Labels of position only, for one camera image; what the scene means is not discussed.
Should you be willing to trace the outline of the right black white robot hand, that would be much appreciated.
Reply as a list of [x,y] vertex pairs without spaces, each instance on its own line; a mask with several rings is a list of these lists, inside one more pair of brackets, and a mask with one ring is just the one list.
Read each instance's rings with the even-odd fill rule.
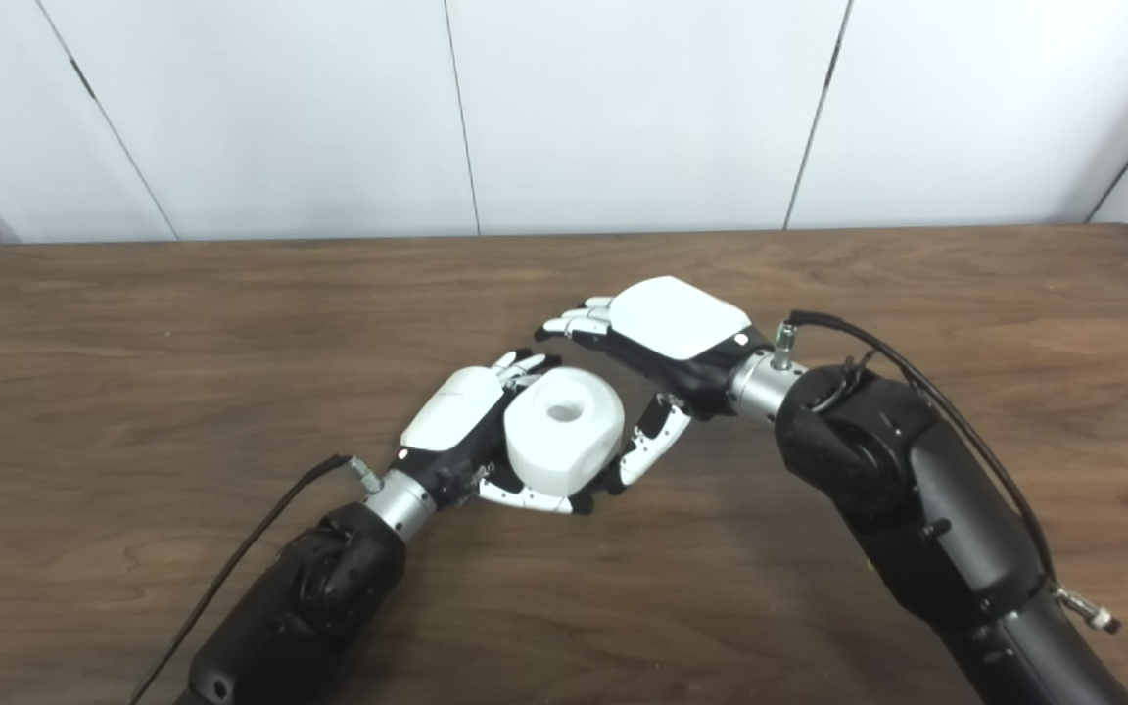
[[680,277],[649,277],[614,298],[589,298],[543,321],[534,340],[603,353],[656,388],[599,485],[618,495],[676,444],[691,421],[734,416],[730,384],[748,356],[772,349],[743,309]]

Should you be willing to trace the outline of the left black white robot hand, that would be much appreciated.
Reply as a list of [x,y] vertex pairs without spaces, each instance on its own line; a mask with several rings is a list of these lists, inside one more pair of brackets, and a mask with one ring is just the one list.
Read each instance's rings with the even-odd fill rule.
[[556,496],[530,488],[511,462],[504,414],[561,356],[515,349],[492,365],[455,371],[403,429],[389,469],[415,482],[428,505],[444,510],[484,497],[506,506],[590,515],[587,491]]

